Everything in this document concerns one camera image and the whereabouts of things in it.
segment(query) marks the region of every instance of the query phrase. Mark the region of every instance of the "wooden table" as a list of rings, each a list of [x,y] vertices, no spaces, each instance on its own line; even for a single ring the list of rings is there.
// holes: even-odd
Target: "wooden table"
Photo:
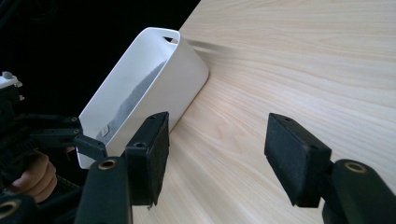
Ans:
[[[209,80],[170,134],[158,205],[134,223],[323,223],[323,202],[291,206],[263,154],[270,112],[396,192],[395,1],[202,0],[180,32]]]

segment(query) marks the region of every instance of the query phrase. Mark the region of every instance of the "white plastic box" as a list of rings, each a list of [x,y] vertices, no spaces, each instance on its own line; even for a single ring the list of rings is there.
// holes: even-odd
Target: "white plastic box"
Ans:
[[[204,61],[180,32],[146,28],[79,115],[84,134],[104,142],[108,156],[120,156],[150,115],[168,111],[172,131],[204,86],[208,73]],[[94,162],[79,153],[78,160],[84,169]]]

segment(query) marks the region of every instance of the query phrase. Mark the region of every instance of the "hand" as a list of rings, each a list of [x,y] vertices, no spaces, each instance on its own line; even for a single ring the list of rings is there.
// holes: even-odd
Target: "hand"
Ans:
[[[41,203],[56,187],[56,169],[49,157],[37,150],[28,156],[28,160],[29,166],[21,178],[12,182],[7,189],[15,194],[29,194],[36,203]]]
[[[73,151],[74,149],[76,149],[76,148],[75,147],[67,147],[66,152],[69,153],[69,152]]]

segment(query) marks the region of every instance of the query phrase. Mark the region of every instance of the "black bracket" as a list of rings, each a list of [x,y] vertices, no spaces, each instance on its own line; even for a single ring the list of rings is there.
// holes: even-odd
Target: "black bracket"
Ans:
[[[264,154],[291,204],[318,207],[325,224],[395,223],[396,197],[374,169],[330,161],[332,150],[298,122],[269,115]]]

